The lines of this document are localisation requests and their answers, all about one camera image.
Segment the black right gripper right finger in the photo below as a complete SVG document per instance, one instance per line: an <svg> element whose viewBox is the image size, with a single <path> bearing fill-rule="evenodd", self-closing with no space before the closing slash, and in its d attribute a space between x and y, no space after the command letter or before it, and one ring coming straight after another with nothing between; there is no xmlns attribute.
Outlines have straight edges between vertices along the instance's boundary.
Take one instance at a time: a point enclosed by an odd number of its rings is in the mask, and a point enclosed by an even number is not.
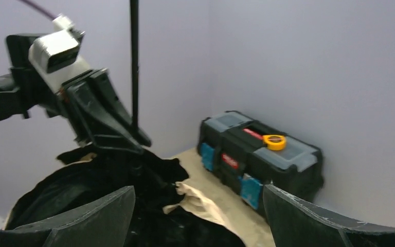
<svg viewBox="0 0 395 247"><path fill-rule="evenodd" d="M395 246L395 227L340 215L272 184L263 204L276 246Z"/></svg>

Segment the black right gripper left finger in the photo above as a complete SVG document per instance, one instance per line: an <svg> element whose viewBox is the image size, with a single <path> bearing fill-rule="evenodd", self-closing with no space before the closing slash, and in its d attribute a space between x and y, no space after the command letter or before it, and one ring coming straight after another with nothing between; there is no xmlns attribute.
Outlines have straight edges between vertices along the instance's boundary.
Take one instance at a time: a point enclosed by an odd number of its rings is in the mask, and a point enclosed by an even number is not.
<svg viewBox="0 0 395 247"><path fill-rule="evenodd" d="M125 186L64 213L0 230L0 246L123 246L135 205Z"/></svg>

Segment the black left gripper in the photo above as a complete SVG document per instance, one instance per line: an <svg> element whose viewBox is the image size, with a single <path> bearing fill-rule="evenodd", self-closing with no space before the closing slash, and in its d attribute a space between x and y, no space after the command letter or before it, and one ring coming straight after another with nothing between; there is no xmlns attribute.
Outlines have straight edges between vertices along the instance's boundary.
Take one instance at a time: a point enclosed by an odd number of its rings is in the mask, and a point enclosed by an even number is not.
<svg viewBox="0 0 395 247"><path fill-rule="evenodd" d="M91 69L68 80L56 94L47 90L41 106L48 115L67 120L80 146L141 154L152 145L146 132L133 124L106 69Z"/></svg>

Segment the beige folding umbrella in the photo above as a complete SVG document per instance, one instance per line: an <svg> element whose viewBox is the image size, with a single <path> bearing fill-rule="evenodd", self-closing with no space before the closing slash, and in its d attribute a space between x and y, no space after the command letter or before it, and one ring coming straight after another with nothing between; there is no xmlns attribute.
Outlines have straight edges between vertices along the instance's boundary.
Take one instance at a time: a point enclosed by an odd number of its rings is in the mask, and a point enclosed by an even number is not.
<svg viewBox="0 0 395 247"><path fill-rule="evenodd" d="M79 148L14 205L5 230L25 234L22 246L244 246L226 226L179 206L188 173L178 159L149 151L139 127L139 2L130 1L132 111L107 69L80 55L84 32L60 14L54 31L37 37L28 60L37 104L67 119Z"/></svg>

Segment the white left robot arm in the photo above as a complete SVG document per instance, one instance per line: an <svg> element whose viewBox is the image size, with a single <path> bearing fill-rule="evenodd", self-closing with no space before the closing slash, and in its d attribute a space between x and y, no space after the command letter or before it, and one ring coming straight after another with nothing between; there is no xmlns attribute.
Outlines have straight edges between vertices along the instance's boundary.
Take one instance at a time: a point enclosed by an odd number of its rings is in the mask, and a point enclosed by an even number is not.
<svg viewBox="0 0 395 247"><path fill-rule="evenodd" d="M107 69L87 68L68 79L59 80L53 92L28 60L28 49L38 34L6 37L12 63L10 72L0 76L0 121L14 115L29 118L35 105L49 117L64 117L83 147L142 153L152 142L138 126L138 96L133 92L133 111L120 101Z"/></svg>

